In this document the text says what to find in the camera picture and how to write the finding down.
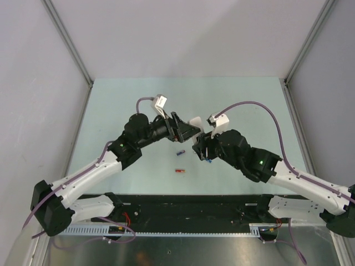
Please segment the white remote control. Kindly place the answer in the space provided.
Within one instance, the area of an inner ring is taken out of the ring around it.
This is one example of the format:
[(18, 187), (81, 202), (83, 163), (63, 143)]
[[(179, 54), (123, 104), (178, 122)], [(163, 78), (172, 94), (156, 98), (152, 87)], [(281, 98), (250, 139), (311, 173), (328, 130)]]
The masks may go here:
[(204, 126), (202, 123), (201, 117), (197, 116), (188, 121), (189, 125), (192, 125), (194, 127), (198, 127), (200, 129), (200, 133), (204, 133)]

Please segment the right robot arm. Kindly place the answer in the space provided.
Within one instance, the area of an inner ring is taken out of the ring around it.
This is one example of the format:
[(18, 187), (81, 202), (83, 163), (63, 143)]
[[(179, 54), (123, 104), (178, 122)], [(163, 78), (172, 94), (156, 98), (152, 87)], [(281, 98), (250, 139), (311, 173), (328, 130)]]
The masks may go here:
[(300, 171), (277, 154), (251, 147), (236, 130), (217, 135), (201, 133), (192, 148), (200, 160), (219, 158), (253, 182), (297, 193), (309, 202), (307, 213), (318, 216), (330, 231), (354, 238), (354, 186), (337, 185)]

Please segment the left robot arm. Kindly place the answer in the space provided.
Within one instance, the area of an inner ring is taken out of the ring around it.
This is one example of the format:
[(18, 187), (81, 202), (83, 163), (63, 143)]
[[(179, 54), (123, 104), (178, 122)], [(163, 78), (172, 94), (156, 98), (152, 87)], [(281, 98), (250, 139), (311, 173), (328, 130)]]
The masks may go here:
[(81, 199), (81, 196), (135, 163), (142, 156), (142, 148), (161, 139), (183, 143), (200, 132), (199, 127), (182, 121), (175, 112), (167, 117), (158, 115), (153, 121), (142, 113), (132, 115), (123, 133), (116, 140), (108, 141), (95, 161), (51, 184), (42, 180), (35, 185), (25, 224), (35, 217), (43, 233), (52, 237), (82, 220), (96, 217), (106, 217), (112, 222), (119, 220), (123, 204), (113, 193), (91, 199)]

